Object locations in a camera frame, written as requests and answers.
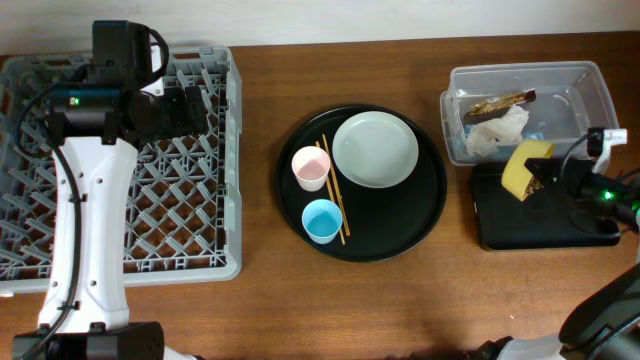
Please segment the food scraps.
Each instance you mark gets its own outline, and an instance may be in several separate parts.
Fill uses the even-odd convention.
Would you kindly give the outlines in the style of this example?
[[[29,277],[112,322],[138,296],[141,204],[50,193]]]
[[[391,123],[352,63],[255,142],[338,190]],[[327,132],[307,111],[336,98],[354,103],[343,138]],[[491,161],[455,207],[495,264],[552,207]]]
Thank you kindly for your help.
[[[535,177],[531,177],[529,183],[524,189],[521,200],[524,201],[528,196],[532,195],[535,191],[542,187],[543,185]]]

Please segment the yellow bowl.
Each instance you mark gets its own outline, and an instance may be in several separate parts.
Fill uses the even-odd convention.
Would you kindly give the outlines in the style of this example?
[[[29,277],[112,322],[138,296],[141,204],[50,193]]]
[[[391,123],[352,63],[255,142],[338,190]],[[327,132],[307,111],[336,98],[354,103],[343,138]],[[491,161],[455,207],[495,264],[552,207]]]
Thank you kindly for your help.
[[[555,145],[542,140],[524,140],[513,152],[507,162],[502,177],[501,185],[517,200],[521,200],[526,185],[534,175],[525,166],[529,159],[549,159]]]

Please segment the white napkin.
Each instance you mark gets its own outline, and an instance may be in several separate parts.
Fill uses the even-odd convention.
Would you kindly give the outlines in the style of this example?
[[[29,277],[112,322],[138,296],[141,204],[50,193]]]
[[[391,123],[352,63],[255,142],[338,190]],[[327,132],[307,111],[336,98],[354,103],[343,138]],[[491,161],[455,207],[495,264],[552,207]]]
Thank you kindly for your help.
[[[499,118],[475,125],[466,140],[470,155],[488,156],[498,151],[499,146],[519,144],[522,130],[529,119],[529,112],[520,106],[512,106]]]

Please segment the gold snack wrapper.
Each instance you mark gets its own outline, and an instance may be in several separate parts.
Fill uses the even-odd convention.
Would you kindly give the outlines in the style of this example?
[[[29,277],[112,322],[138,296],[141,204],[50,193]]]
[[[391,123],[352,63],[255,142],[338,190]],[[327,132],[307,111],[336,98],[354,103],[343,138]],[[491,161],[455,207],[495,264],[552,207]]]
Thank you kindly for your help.
[[[488,120],[504,116],[511,107],[519,106],[536,100],[534,89],[517,91],[505,95],[492,96],[470,107],[464,115],[465,125],[476,125]]]

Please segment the pink plastic cup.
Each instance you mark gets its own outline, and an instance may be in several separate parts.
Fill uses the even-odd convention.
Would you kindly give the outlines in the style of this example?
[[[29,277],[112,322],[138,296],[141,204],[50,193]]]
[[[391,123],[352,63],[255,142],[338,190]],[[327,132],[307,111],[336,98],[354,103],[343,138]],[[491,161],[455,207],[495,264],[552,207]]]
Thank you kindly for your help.
[[[320,190],[330,170],[330,157],[319,147],[306,146],[297,150],[291,168],[299,186],[308,192]]]

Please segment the blue plastic cup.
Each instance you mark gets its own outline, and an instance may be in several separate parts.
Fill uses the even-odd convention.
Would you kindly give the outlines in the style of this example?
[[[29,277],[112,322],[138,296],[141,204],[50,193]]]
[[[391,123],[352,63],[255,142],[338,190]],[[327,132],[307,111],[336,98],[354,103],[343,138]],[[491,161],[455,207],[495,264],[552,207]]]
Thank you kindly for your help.
[[[304,208],[301,220],[310,239],[320,245],[330,243],[343,224],[339,206],[327,199],[311,201]]]

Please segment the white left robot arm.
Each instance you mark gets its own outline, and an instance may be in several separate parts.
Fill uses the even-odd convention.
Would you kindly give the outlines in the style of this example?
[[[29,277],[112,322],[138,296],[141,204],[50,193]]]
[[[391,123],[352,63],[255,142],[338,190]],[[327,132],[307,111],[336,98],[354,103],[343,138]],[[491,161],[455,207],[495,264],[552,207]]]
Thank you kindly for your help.
[[[98,20],[93,59],[33,99],[56,173],[52,273],[35,331],[16,359],[174,359],[155,321],[129,315],[123,271],[126,203],[139,152],[205,133],[199,88],[165,88],[170,53],[154,29]]]

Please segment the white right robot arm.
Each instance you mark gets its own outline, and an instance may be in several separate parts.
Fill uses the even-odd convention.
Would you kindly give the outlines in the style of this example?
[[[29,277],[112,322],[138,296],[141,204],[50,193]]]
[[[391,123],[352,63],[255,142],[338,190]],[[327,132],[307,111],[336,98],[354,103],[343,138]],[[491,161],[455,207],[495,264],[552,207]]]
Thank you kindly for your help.
[[[538,187],[556,188],[581,210],[639,231],[639,186],[595,172],[591,161],[529,158],[516,167]],[[487,341],[473,359],[637,359],[639,266],[634,265],[583,301],[560,332],[535,340]]]

